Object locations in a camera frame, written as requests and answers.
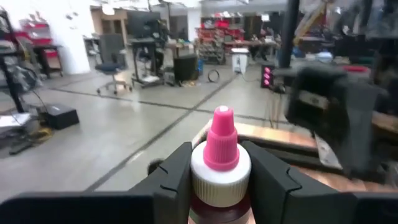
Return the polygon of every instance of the black office chair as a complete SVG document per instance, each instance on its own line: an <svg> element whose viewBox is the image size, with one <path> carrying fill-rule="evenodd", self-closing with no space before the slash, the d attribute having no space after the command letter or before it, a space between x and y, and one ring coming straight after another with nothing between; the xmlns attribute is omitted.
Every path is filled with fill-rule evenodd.
<svg viewBox="0 0 398 224"><path fill-rule="evenodd" d="M115 75L119 74L119 72L124 70L124 67L125 67L122 63L118 63L118 56L116 54L112 54L112 61L113 62L105 62L105 63L95 66L95 70L97 70L105 75L112 76L112 81L100 86L97 89L97 93L101 94L101 88L106 88L108 90L110 86L114 87L113 93L115 95L118 94L118 86L123 86L124 89L129 88L129 91L132 91L132 85L128 84L125 81L118 81L115 79Z"/></svg>

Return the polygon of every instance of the pink bottle cap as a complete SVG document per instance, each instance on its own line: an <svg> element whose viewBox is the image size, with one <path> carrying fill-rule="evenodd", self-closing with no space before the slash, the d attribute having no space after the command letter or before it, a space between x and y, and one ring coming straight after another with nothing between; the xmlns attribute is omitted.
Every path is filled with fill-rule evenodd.
<svg viewBox="0 0 398 224"><path fill-rule="evenodd" d="M207 134L203 152L205 164L214 170L228 171L239 162L238 134L234 127L234 111L219 106L214 111L213 122Z"/></svg>

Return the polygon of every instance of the gray floor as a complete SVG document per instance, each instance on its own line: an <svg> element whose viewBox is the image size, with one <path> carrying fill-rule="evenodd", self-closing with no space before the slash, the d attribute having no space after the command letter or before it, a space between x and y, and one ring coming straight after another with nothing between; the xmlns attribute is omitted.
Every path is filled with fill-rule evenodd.
<svg viewBox="0 0 398 224"><path fill-rule="evenodd" d="M249 67L245 79L230 66L207 65L205 74L214 68L221 75L218 83L204 78L186 88L136 85L117 97L97 96L96 88L110 77L96 72L47 80L38 90L43 101L76 108L81 123L18 156L0 153L0 201L27 191L127 190L145 177L151 160L190 141L218 105L232 107L237 122L268 126L271 96L259 88L260 68ZM130 74L118 78L128 80ZM40 103L34 95L26 100ZM10 99L0 102L0 110L11 106ZM288 124L279 128L310 135Z"/></svg>

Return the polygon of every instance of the bottle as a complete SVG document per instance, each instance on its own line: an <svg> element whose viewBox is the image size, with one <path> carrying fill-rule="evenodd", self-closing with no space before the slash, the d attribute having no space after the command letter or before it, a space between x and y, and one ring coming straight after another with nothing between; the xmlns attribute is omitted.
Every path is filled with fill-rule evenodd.
<svg viewBox="0 0 398 224"><path fill-rule="evenodd" d="M213 207L219 216L222 215L220 211L235 209L232 207L243 209L238 212L240 214L249 212L246 191L251 160L248 152L238 144L231 108L219 106L215 109L206 141L192 151L191 171L194 198L205 203L206 210Z"/></svg>

